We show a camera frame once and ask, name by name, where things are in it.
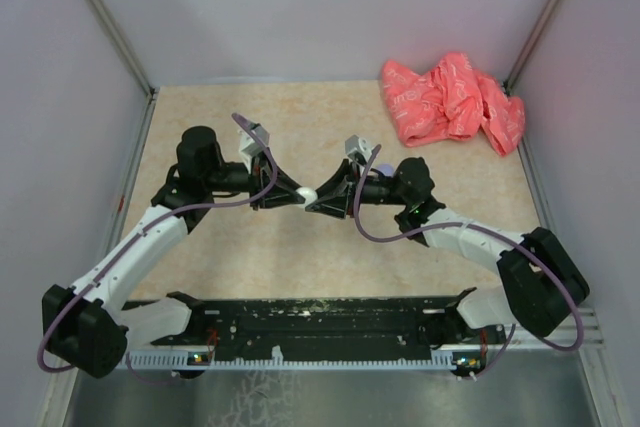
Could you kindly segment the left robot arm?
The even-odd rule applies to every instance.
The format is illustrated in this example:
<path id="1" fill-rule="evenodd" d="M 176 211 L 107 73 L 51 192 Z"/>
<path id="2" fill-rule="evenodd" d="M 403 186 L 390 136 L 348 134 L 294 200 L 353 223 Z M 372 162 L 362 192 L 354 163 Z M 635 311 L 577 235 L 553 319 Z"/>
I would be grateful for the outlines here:
<path id="1" fill-rule="evenodd" d="M 168 336 L 201 341 L 208 320 L 195 299 L 180 293 L 145 306 L 125 304 L 138 284 L 170 250 L 182 242 L 212 209 L 258 205 L 285 178 L 269 148 L 269 134 L 236 114 L 240 127 L 238 162 L 225 161 L 215 131 L 187 129 L 176 148 L 176 162 L 134 228 L 71 286 L 50 287 L 42 298 L 43 336 L 38 367 L 50 374 L 77 368 L 100 379 L 131 352 Z M 241 194 L 224 204 L 219 194 Z"/>

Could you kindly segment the purple charging case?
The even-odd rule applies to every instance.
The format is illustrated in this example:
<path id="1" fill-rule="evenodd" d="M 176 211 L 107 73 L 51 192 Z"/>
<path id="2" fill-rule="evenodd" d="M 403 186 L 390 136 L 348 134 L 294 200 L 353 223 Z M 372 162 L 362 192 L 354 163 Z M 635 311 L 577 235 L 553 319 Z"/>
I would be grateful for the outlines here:
<path id="1" fill-rule="evenodd" d="M 376 169 L 386 176 L 394 174 L 394 167 L 390 164 L 379 164 Z"/>

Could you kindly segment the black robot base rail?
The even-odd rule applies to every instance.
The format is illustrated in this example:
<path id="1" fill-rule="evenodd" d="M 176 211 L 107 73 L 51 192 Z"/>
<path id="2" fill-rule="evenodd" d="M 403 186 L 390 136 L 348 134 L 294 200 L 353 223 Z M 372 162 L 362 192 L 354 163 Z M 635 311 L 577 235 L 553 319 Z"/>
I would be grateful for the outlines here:
<path id="1" fill-rule="evenodd" d="M 454 297 L 204 300 L 194 325 L 159 346 L 202 346 L 217 361 L 429 360 L 446 345 L 479 352 L 502 343 L 495 327 L 453 317 Z"/>

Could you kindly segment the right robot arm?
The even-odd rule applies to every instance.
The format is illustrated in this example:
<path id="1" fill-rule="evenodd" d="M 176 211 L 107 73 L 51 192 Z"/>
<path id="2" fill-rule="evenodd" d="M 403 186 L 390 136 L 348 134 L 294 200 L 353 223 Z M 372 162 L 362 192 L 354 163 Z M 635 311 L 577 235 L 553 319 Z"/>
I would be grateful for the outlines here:
<path id="1" fill-rule="evenodd" d="M 447 317 L 448 334 L 470 342 L 482 328 L 518 324 L 549 336 L 590 294 L 590 287 L 556 235 L 537 227 L 508 232 L 478 223 L 438 201 L 421 157 L 403 160 L 391 176 L 369 176 L 360 157 L 342 162 L 306 211 L 345 218 L 364 205 L 396 205 L 403 238 L 443 249 L 495 273 L 500 286 L 463 292 Z"/>

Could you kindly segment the white round charging case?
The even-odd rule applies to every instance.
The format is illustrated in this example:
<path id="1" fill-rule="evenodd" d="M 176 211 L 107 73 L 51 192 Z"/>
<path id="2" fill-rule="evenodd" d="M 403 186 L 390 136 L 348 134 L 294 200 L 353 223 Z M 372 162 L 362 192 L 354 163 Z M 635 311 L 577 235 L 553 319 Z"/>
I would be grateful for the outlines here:
<path id="1" fill-rule="evenodd" d="M 299 187 L 296 189 L 296 194 L 303 199 L 304 205 L 309 205 L 318 199 L 317 192 L 310 187 Z"/>

